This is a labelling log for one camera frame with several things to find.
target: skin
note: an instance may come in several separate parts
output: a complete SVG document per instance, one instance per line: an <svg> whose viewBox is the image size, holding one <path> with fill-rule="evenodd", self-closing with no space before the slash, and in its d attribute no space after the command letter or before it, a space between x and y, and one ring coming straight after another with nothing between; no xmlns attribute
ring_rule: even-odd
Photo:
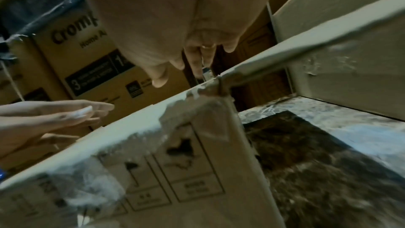
<svg viewBox="0 0 405 228"><path fill-rule="evenodd" d="M87 100L20 102L0 106L0 157L39 144L71 144L78 136L58 134L97 124L114 109Z"/></svg>
<svg viewBox="0 0 405 228"><path fill-rule="evenodd" d="M156 87L169 78L167 64L184 68L181 51L197 78L217 46L236 48L268 0L87 0L108 34Z"/></svg>

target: hand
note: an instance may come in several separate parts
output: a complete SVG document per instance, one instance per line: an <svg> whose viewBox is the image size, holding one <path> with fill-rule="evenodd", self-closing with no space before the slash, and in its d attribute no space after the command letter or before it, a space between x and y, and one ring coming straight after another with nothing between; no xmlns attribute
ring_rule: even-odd
<svg viewBox="0 0 405 228"><path fill-rule="evenodd" d="M28 101L0 106L0 157L38 144L73 143L78 136L49 132L97 124L113 109L112 104L87 100Z"/></svg>
<svg viewBox="0 0 405 228"><path fill-rule="evenodd" d="M142 67L155 87L168 80L167 63L197 78L212 64L216 47L236 48L268 0L88 0L118 48Z"/></svg>

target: brand name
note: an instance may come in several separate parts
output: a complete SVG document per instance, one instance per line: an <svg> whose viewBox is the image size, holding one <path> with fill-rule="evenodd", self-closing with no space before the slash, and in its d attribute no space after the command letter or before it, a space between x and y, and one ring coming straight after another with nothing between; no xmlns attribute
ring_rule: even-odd
<svg viewBox="0 0 405 228"><path fill-rule="evenodd" d="M86 29L88 26L98 26L98 19L94 18L93 12L91 11L88 12L87 15L83 15L75 22L69 24L66 28L61 30L53 30L51 33L52 42L60 45L68 40L69 37L76 35L77 32Z"/></svg>

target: dark marble tile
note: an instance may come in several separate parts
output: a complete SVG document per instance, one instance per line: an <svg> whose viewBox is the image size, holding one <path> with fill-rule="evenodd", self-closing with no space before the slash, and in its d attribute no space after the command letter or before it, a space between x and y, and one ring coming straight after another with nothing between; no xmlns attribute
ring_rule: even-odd
<svg viewBox="0 0 405 228"><path fill-rule="evenodd" d="M245 125L287 228L405 227L405 179L285 111Z"/></svg>

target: gold ring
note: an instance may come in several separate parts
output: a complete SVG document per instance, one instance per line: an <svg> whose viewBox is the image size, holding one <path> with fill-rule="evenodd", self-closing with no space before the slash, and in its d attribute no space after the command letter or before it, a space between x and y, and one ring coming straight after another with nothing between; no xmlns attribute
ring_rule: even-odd
<svg viewBox="0 0 405 228"><path fill-rule="evenodd" d="M215 44L212 44L211 46L204 46L204 45L202 45L201 47L203 48L203 49L211 49L211 48L214 48L216 45Z"/></svg>

